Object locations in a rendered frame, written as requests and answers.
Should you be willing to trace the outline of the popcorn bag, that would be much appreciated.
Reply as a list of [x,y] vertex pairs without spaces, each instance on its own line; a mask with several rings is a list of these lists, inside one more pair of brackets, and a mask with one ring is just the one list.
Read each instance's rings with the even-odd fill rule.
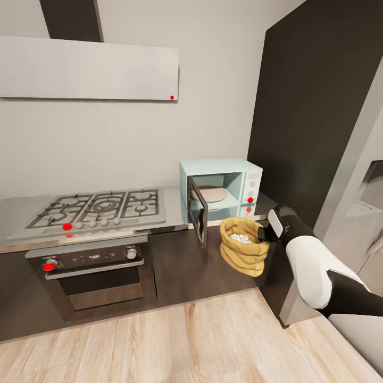
[[[268,255],[269,241],[258,239],[258,228],[262,227],[248,218],[229,217],[222,221],[220,235],[221,255],[237,271],[252,277],[258,277],[264,269],[264,259]],[[247,237],[248,242],[232,236]]]

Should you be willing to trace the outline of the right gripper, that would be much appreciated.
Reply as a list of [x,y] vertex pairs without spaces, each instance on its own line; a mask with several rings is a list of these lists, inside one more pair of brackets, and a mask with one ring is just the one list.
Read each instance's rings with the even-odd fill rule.
[[269,231],[269,227],[259,227],[258,228],[258,239],[260,241],[269,241],[269,242],[276,242],[281,243],[281,241],[278,240],[276,235],[271,234]]

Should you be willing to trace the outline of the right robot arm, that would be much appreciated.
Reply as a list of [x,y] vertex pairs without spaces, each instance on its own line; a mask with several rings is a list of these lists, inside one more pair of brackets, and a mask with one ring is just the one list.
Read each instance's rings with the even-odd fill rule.
[[383,297],[336,258],[289,205],[268,214],[258,239],[281,243],[301,300],[320,312],[383,378]]

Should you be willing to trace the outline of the microwave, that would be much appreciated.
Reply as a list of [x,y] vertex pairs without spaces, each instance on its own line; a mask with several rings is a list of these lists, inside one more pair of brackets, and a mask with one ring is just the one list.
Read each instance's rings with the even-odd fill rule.
[[180,160],[180,191],[206,248],[208,208],[256,203],[262,168],[241,158]]

